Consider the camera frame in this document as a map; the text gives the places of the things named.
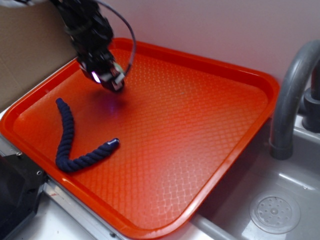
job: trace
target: stainless steel sink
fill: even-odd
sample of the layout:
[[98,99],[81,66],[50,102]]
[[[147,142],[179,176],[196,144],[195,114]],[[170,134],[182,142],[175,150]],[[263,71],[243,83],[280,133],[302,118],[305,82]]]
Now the stainless steel sink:
[[300,128],[293,135],[293,156],[273,159],[267,122],[222,178],[198,211],[230,234],[213,238],[319,239],[320,135]]

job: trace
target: plastic tray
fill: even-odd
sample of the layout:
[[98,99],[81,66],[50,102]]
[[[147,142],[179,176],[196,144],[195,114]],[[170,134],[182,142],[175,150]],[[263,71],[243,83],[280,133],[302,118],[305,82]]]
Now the plastic tray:
[[[125,66],[131,42],[115,39]],[[72,61],[15,103],[1,133],[123,235],[159,238],[190,219],[271,115],[279,86],[255,70],[138,43],[115,94]],[[76,173],[55,165],[57,98],[75,121],[70,158],[120,139],[111,157]]]

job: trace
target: wire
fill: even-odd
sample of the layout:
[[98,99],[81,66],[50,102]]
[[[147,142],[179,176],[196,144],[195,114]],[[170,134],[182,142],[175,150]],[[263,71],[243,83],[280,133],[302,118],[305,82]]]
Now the wire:
[[130,59],[129,59],[128,66],[127,66],[127,68],[126,68],[126,70],[124,72],[124,75],[127,75],[128,72],[131,69],[131,66],[132,66],[133,62],[134,62],[136,49],[137,49],[137,41],[136,41],[135,33],[134,33],[132,27],[130,26],[129,22],[119,12],[117,12],[112,6],[110,6],[108,3],[104,2],[104,1],[101,1],[101,0],[92,0],[92,1],[103,5],[104,7],[109,9],[111,12],[113,12],[115,15],[117,15],[125,23],[125,25],[128,27],[128,29],[129,29],[129,31],[131,33],[133,46],[132,46],[132,51],[131,51],[131,56],[130,56]]

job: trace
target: gray faucet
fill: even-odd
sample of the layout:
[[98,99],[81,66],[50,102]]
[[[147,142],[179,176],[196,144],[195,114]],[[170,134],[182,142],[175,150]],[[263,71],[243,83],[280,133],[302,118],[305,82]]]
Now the gray faucet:
[[[305,91],[310,76],[311,88]],[[270,154],[275,159],[285,160],[293,154],[293,130],[300,105],[303,127],[320,133],[320,40],[306,43],[285,74],[269,139]]]

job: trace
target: navy blue rope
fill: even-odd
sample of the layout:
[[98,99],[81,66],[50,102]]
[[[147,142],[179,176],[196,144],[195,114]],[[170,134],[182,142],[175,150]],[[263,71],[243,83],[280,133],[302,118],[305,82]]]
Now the navy blue rope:
[[89,167],[110,156],[113,150],[119,146],[119,139],[114,138],[111,141],[105,142],[96,150],[74,160],[70,160],[69,154],[75,134],[74,117],[68,104],[61,98],[58,98],[55,102],[61,114],[63,127],[61,141],[55,157],[55,164],[61,171],[70,173]]

